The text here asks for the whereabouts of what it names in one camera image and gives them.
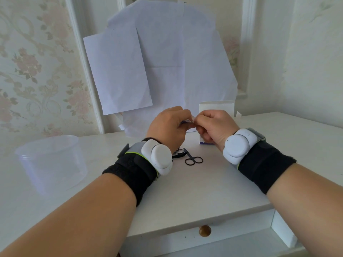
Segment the drawer front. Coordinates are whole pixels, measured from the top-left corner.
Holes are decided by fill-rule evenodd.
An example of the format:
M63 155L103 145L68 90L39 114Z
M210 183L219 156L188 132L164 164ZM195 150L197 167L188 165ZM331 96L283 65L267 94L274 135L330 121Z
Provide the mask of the drawer front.
M203 225L211 228L208 237L200 236L199 227L195 227L155 238L144 238L144 236L126 238L120 249L120 255L122 257L153 257L256 232L271 227L274 212L275 210L271 209L224 222L204 223Z

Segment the wooden knob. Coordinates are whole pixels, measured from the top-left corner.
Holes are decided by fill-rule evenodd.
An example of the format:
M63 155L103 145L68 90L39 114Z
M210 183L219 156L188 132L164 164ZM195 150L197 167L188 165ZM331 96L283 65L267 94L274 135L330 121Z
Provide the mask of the wooden knob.
M201 235L202 237L208 237L211 234L211 231L211 227L209 227L208 225L203 225L199 229L199 235Z

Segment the forearm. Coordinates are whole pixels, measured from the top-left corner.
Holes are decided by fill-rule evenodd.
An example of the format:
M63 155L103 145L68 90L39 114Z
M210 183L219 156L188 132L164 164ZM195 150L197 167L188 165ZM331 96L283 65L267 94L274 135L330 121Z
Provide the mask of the forearm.
M291 165L267 196L308 251L343 253L343 187L299 165Z
M136 197L117 176L98 177L8 246L0 256L115 256Z

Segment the person's left hand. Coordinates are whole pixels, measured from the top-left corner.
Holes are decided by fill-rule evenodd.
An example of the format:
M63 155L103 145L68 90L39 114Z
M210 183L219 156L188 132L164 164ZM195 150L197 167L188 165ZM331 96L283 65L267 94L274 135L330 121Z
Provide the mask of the person's left hand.
M195 127L193 123L180 124L187 119L192 119L188 109L183 110L181 106L168 108L152 121L146 136L162 142L173 153L185 141L186 131Z

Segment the person's right arm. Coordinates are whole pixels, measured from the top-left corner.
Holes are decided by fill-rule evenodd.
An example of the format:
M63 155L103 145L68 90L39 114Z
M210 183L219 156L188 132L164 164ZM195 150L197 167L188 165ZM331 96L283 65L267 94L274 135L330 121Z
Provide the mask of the person's right arm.
M195 124L202 138L220 151L239 130L221 110L201 112ZM309 252L342 256L343 187L295 163L270 187L267 197Z

